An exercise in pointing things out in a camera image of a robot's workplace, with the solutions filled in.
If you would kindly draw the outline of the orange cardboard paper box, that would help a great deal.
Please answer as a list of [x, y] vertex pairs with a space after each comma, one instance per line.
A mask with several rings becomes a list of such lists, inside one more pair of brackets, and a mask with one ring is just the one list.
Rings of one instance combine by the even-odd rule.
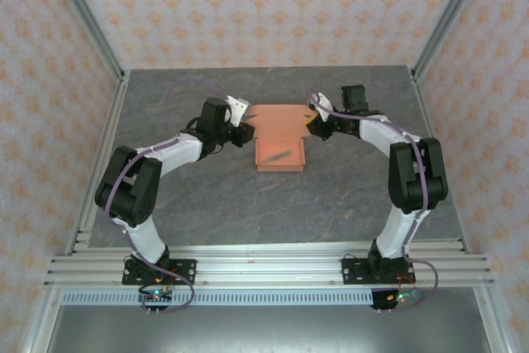
[[[255, 165], [258, 172], [303, 172], [304, 138], [310, 133], [306, 120], [314, 113], [307, 105], [254, 105], [247, 122], [255, 128]], [[286, 150], [293, 153], [275, 162], [263, 160]]]

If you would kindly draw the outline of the grey pen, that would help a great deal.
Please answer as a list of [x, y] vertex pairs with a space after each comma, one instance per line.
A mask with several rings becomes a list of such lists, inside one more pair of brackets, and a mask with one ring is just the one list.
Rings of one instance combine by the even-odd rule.
[[278, 153], [276, 155], [272, 155], [269, 158], [264, 159], [263, 163], [267, 164], [267, 163], [275, 162], [275, 161], [280, 160], [280, 159], [282, 159], [284, 157], [290, 156], [292, 153], [293, 152], [291, 150], [283, 151], [281, 153]]

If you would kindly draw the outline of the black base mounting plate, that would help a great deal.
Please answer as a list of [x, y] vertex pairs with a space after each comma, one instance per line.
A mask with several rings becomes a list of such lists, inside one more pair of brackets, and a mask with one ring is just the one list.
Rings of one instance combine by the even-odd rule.
[[[136, 257], [128, 257], [124, 262], [122, 274], [123, 285], [151, 286], [151, 285], [183, 285], [181, 279], [175, 279], [164, 272], [154, 270]], [[196, 275], [196, 260], [169, 259], [158, 264], [182, 279], [186, 279], [190, 284], [194, 284]]]
[[346, 257], [341, 261], [344, 284], [413, 284], [414, 268], [403, 258], [382, 259], [375, 263], [367, 258]]

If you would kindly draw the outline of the controller board with lights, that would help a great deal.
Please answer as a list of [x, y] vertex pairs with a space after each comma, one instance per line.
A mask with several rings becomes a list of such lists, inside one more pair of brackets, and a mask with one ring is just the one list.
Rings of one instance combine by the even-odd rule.
[[150, 289], [148, 285], [142, 285], [138, 288], [138, 293], [141, 308], [147, 316], [166, 312], [173, 302], [172, 291], [167, 286]]
[[416, 289], [404, 289], [403, 291], [390, 288], [373, 289], [371, 295], [370, 307], [378, 314], [407, 310], [423, 300], [423, 296]]

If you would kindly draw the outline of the aluminium table side rail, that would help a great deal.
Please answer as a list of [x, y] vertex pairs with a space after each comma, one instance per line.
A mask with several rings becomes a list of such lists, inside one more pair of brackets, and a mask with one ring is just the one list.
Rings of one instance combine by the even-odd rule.
[[115, 139], [117, 125], [121, 116], [122, 105], [126, 96], [131, 70], [126, 69], [117, 80], [117, 86], [112, 97], [103, 129], [98, 141], [98, 148], [93, 159], [88, 182], [79, 204], [79, 210], [74, 218], [74, 226], [69, 235], [69, 242], [65, 248], [66, 255], [74, 253], [75, 246], [80, 242], [82, 246], [88, 247], [94, 220], [98, 207], [94, 197], [101, 178], [107, 166], [108, 159], [112, 153], [112, 144]]
[[[440, 134], [435, 132], [435, 125], [427, 108], [425, 94], [422, 92], [418, 78], [415, 77], [412, 71], [410, 71], [410, 79], [428, 131], [427, 135], [441, 141]], [[442, 239], [448, 242], [458, 241], [462, 245], [462, 251], [469, 254], [472, 252], [472, 248], [469, 246], [468, 233], [460, 220], [459, 210], [451, 195], [452, 193], [453, 189], [449, 188], [447, 198], [439, 202], [436, 208], [422, 222], [418, 229], [418, 236], [426, 239]]]

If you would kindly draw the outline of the aluminium frame post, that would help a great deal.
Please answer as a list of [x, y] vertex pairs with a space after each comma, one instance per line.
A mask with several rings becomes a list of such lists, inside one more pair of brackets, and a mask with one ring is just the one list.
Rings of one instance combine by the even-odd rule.
[[467, 0], [449, 0], [446, 4], [446, 7], [430, 34], [427, 43], [419, 55], [417, 62], [410, 69], [412, 79], [415, 82], [419, 82], [427, 72], [429, 64], [435, 57], [436, 52], [446, 38], [451, 26], [455, 23], [455, 20], [459, 16], [460, 10], [465, 5], [466, 1]]
[[100, 27], [96, 17], [94, 16], [87, 0], [69, 0], [70, 5], [77, 13], [80, 21], [82, 22], [88, 36], [93, 41], [99, 54], [102, 56], [104, 64], [108, 67], [111, 74], [121, 80], [125, 74], [124, 69], [120, 66], [120, 63], [112, 50], [106, 36], [104, 35], [102, 28]]

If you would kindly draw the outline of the long aluminium cross rail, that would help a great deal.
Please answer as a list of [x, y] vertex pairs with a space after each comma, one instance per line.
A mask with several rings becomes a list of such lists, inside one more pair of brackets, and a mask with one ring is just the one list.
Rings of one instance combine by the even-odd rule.
[[[173, 246], [171, 257], [198, 262], [199, 289], [337, 289], [343, 285], [341, 260], [364, 258], [368, 241]], [[72, 255], [52, 258], [45, 285], [62, 288], [117, 288], [127, 248], [76, 246]], [[466, 254], [458, 241], [423, 240], [410, 246], [417, 286], [493, 287], [497, 277], [486, 255]]]

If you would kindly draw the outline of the aluminium frame leg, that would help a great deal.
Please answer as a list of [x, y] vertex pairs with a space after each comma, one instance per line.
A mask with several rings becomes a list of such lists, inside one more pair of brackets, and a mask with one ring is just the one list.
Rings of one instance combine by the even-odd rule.
[[508, 329], [507, 312], [498, 289], [480, 286], [474, 287], [473, 291], [490, 352], [518, 353], [512, 333]]
[[62, 289], [46, 289], [31, 320], [22, 353], [46, 353], [50, 345], [64, 292]]

